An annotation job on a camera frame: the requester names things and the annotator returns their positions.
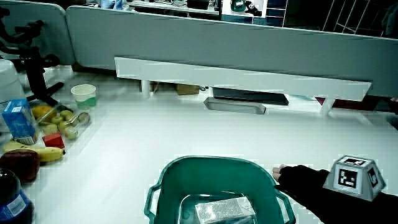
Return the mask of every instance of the paper cup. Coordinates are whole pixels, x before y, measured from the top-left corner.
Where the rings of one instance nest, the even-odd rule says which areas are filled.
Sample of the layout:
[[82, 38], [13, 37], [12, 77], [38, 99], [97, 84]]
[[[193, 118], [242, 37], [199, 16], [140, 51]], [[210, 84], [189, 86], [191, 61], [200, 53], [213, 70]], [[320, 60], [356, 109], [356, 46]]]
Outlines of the paper cup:
[[81, 110], [87, 110], [96, 105], [95, 86], [90, 84], [81, 84], [74, 86], [70, 92], [72, 93], [77, 107]]

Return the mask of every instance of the plastic fruit tray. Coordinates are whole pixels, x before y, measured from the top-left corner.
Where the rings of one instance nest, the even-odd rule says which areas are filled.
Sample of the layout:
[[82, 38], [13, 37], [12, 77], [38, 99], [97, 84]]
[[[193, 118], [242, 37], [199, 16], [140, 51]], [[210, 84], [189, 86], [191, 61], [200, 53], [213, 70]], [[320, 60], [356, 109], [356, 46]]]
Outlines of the plastic fruit tray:
[[[38, 107], [40, 105], [32, 107], [32, 110], [37, 110]], [[93, 117], [89, 111], [79, 110], [74, 102], [60, 102], [50, 111], [47, 109], [47, 112], [36, 120], [35, 128], [39, 140], [43, 136], [60, 133], [63, 141], [67, 143], [78, 139], [92, 122]]]

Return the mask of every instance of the teal plastic basket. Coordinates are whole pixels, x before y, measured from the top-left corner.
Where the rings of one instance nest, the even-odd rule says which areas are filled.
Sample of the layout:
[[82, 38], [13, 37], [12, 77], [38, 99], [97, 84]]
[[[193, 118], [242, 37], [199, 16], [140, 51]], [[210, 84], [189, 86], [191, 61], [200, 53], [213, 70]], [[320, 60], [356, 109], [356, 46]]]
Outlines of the teal plastic basket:
[[[256, 213], [256, 224], [284, 224], [277, 198], [289, 220], [295, 217], [288, 198], [274, 188], [275, 181], [261, 166], [228, 157], [185, 156], [170, 162], [149, 189], [144, 209], [150, 224], [194, 224], [195, 204], [246, 196]], [[150, 208], [160, 189], [156, 214]]]

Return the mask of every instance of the red cube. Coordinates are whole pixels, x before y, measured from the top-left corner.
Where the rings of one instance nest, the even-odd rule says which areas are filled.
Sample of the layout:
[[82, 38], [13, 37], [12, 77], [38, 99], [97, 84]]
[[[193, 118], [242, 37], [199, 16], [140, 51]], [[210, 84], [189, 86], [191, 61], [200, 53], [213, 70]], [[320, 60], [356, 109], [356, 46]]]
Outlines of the red cube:
[[58, 147], [60, 149], [65, 147], [60, 133], [46, 135], [43, 137], [43, 141], [47, 147]]

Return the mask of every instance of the banana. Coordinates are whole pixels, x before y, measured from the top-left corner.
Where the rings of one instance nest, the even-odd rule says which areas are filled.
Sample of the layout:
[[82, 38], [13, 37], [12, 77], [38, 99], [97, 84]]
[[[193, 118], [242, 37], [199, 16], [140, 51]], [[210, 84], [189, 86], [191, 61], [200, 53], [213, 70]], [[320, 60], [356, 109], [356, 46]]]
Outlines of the banana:
[[16, 149], [29, 149], [38, 153], [40, 162], [52, 162], [57, 159], [61, 159], [61, 157], [65, 154], [65, 150], [60, 149], [58, 147], [44, 147], [44, 146], [28, 146], [25, 144], [21, 144], [14, 140], [11, 140], [5, 143], [2, 146], [4, 153], [16, 150]]

